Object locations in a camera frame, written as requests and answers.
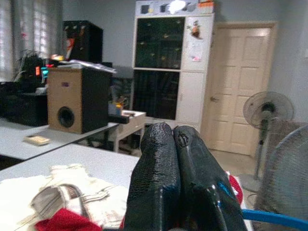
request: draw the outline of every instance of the white cabinet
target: white cabinet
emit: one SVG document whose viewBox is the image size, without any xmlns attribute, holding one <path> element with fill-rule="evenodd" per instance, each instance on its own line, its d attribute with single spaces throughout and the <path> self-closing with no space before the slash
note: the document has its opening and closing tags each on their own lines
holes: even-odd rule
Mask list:
<svg viewBox="0 0 308 231">
<path fill-rule="evenodd" d="M 133 108 L 152 116 L 147 123 L 200 130 L 214 14 L 197 6 L 171 15 L 151 3 L 136 3 Z"/>
<path fill-rule="evenodd" d="M 195 124 L 200 122 L 203 109 L 204 78 L 204 73 L 181 73 L 176 115 L 177 121 Z"/>
</svg>

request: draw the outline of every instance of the glass cabinet door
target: glass cabinet door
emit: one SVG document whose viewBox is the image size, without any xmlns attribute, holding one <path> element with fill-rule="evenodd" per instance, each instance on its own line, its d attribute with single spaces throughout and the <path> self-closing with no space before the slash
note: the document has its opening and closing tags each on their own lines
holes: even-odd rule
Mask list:
<svg viewBox="0 0 308 231">
<path fill-rule="evenodd" d="M 133 110 L 146 112 L 150 117 L 174 120 L 179 76 L 178 72 L 135 70 Z"/>
<path fill-rule="evenodd" d="M 180 69 L 184 17 L 138 19 L 136 67 Z"/>
</svg>

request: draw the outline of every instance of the electronic device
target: electronic device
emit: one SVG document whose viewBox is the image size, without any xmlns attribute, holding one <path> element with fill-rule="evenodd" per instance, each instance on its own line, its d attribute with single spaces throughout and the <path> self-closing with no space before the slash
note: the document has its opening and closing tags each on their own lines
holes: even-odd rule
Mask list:
<svg viewBox="0 0 308 231">
<path fill-rule="evenodd" d="M 50 143 L 50 139 L 42 136 L 26 136 L 23 139 L 24 142 L 34 144 L 36 146 L 41 146 Z"/>
<path fill-rule="evenodd" d="M 89 21 L 64 21 L 67 39 L 65 59 L 101 62 L 103 59 L 103 30 Z"/>
<path fill-rule="evenodd" d="M 260 187 L 259 169 L 263 153 L 263 144 L 271 127 L 272 120 L 291 120 L 294 116 L 292 102 L 283 94 L 262 91 L 254 94 L 244 104 L 243 115 L 248 124 L 259 129 L 259 142 L 256 150 L 255 174 L 239 176 L 244 189 L 258 192 Z"/>
<path fill-rule="evenodd" d="M 92 68 L 51 68 L 48 123 L 51 129 L 82 134 L 108 124 L 111 73 Z"/>
</svg>

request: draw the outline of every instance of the fabric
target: fabric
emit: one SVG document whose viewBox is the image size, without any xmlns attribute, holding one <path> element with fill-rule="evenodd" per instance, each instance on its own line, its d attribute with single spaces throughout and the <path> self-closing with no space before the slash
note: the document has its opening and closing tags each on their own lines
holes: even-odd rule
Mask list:
<svg viewBox="0 0 308 231">
<path fill-rule="evenodd" d="M 39 221 L 30 202 L 48 183 L 45 176 L 7 179 L 0 182 L 0 230 L 31 231 Z"/>
<path fill-rule="evenodd" d="M 51 167 L 51 175 L 34 176 L 29 178 L 7 179 L 0 182 L 0 230 L 4 231 L 33 231 L 34 224 L 43 218 L 39 214 L 44 211 L 32 207 L 33 199 L 44 189 L 54 189 L 56 192 L 65 192 L 64 200 L 75 213 L 80 211 L 81 199 L 68 200 L 72 190 L 67 187 L 69 182 L 78 184 L 85 193 L 82 202 L 87 204 L 85 214 L 98 222 L 99 226 L 118 228 L 126 211 L 128 190 L 125 187 L 112 185 L 104 180 L 89 177 L 84 167 L 78 164 L 69 166 Z M 96 200 L 96 195 L 106 195 Z M 54 210 L 51 218 L 61 207 Z"/>
<path fill-rule="evenodd" d="M 67 208 L 99 226 L 120 226 L 128 196 L 125 187 L 93 180 L 78 164 L 53 166 L 51 177 L 31 203 L 41 218 L 51 218 L 60 208 Z"/>
<path fill-rule="evenodd" d="M 87 218 L 61 208 L 51 219 L 35 225 L 37 231 L 101 231 L 102 229 Z"/>
</svg>

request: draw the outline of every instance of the beige door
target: beige door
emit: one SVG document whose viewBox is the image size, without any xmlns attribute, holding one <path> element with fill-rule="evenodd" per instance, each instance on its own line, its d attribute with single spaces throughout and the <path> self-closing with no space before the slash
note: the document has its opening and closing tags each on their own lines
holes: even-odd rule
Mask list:
<svg viewBox="0 0 308 231">
<path fill-rule="evenodd" d="M 243 105 L 267 88 L 270 28 L 217 29 L 212 52 L 210 108 L 206 130 L 209 148 L 253 155 L 258 131 L 243 116 Z"/>
</svg>

